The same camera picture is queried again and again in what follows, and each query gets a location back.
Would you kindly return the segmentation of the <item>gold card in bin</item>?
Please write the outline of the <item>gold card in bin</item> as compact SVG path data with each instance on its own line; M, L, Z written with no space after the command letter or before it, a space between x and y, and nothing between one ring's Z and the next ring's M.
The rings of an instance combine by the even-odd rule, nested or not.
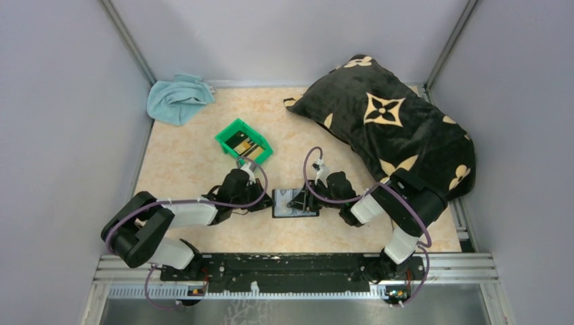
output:
M264 147L252 140L245 132L237 131L225 141L233 153L256 160L265 151Z

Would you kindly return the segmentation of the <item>black card holder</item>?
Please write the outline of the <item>black card holder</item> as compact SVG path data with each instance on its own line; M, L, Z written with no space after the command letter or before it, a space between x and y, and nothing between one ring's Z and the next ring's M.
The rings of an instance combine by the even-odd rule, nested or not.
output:
M310 201L302 188L274 189L272 191L274 219L287 219L299 217L319 217L319 211L313 211Z

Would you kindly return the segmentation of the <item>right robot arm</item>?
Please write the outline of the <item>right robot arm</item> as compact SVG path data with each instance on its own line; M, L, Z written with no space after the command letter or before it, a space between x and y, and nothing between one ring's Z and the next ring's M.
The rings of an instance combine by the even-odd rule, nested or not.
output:
M388 216L397 227L381 252L380 264L394 272L410 260L421 237L426 238L423 247L431 246L428 227L446 209L447 202L440 191L400 168L362 195L355 192L342 171L308 180L284 206L301 216L316 215L323 207L337 209L347 225L357 228Z

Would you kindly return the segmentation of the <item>black floral pillow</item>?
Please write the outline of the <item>black floral pillow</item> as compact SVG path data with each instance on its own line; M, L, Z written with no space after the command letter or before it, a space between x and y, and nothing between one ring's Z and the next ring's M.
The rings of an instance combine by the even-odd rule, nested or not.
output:
M447 200L474 187L477 158L467 130L372 56L351 57L283 104L347 144L376 181L403 169Z

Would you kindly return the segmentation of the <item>light blue cloth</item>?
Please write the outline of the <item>light blue cloth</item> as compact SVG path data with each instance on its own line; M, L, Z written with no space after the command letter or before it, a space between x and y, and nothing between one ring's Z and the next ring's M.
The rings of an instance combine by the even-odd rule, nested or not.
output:
M146 112L155 121L185 125L206 105L215 101L215 89L200 77L175 74L172 81L157 81L150 89Z

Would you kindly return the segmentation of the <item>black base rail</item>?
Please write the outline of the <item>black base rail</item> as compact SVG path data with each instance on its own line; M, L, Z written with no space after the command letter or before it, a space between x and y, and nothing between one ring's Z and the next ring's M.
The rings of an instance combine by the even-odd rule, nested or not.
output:
M166 282L199 281L208 293L246 293L257 284L262 293L362 293L382 280L415 280L419 264L396 266L378 254L240 254L196 257L185 269L161 267Z

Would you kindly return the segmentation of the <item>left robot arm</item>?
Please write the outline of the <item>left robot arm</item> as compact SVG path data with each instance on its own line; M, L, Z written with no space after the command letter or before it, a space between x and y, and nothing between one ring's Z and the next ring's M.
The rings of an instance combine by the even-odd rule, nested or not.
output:
M251 171L232 169L221 184L198 198L170 201L148 191L136 193L100 237L130 268L152 263L196 276L204 267L202 254L188 240L168 238L168 230L218 225L238 209L257 212L272 205L265 186Z

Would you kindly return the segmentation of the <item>green plastic bin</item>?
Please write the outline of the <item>green plastic bin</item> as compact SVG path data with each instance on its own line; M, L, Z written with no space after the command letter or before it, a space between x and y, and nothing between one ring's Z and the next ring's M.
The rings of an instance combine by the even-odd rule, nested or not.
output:
M273 154L268 141L240 118L220 131L215 140L224 154L236 159L239 167L247 165L251 171L257 168L252 160L261 166Z

